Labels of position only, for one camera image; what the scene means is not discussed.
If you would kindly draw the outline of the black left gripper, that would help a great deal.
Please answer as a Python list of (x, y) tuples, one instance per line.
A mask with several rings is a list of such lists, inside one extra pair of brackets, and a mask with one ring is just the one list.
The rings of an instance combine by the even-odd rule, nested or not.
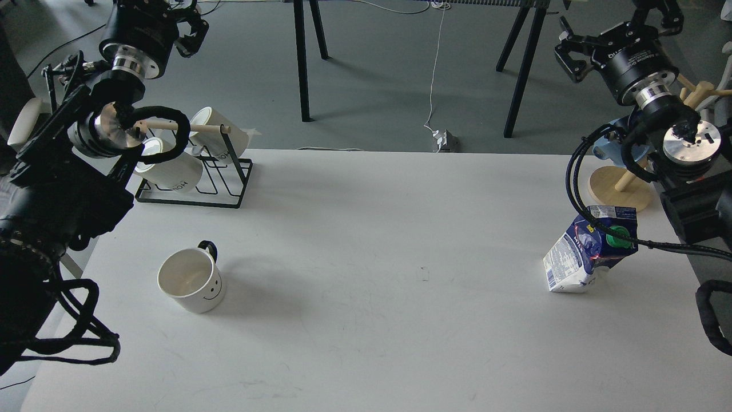
[[(178, 23), (188, 23), (190, 34), (178, 37)], [(167, 1), (114, 1), (99, 50), (112, 70), (155, 79), (164, 75), (173, 45), (181, 57), (190, 58), (208, 30), (197, 1), (178, 8)]]

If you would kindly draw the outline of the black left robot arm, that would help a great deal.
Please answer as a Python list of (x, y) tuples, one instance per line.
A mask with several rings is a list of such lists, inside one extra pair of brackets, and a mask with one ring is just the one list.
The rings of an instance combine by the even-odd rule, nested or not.
[(100, 60), (79, 51), (45, 68), (50, 116), (8, 139), (16, 161), (2, 208), (3, 373), (29, 360), (117, 360), (120, 337), (94, 315), (97, 284), (63, 279), (60, 261), (131, 210), (126, 185), (138, 163), (154, 166), (185, 151), (191, 127), (183, 112), (134, 104), (144, 81), (165, 73), (172, 50), (195, 55), (208, 29), (194, 1), (115, 1)]

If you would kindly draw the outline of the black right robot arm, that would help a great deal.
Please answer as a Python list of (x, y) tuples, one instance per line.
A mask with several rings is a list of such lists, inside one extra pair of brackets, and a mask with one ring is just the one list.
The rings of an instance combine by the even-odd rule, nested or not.
[(670, 91), (680, 79), (659, 39), (682, 32), (684, 15), (675, 1), (635, 1), (629, 21), (599, 35), (576, 34), (565, 17), (555, 47), (556, 59), (569, 78), (581, 82), (599, 72), (615, 102), (632, 105), (625, 127), (604, 124), (583, 138), (565, 172), (573, 208), (602, 232), (617, 232), (590, 216), (580, 197), (578, 174), (582, 158), (598, 138), (615, 133), (620, 161), (631, 175), (659, 183), (661, 203), (679, 243), (630, 238), (647, 248), (708, 256), (730, 261), (730, 250), (701, 245), (719, 237), (730, 246), (730, 171), (706, 177), (716, 159), (730, 160), (730, 123), (704, 122), (694, 104)]

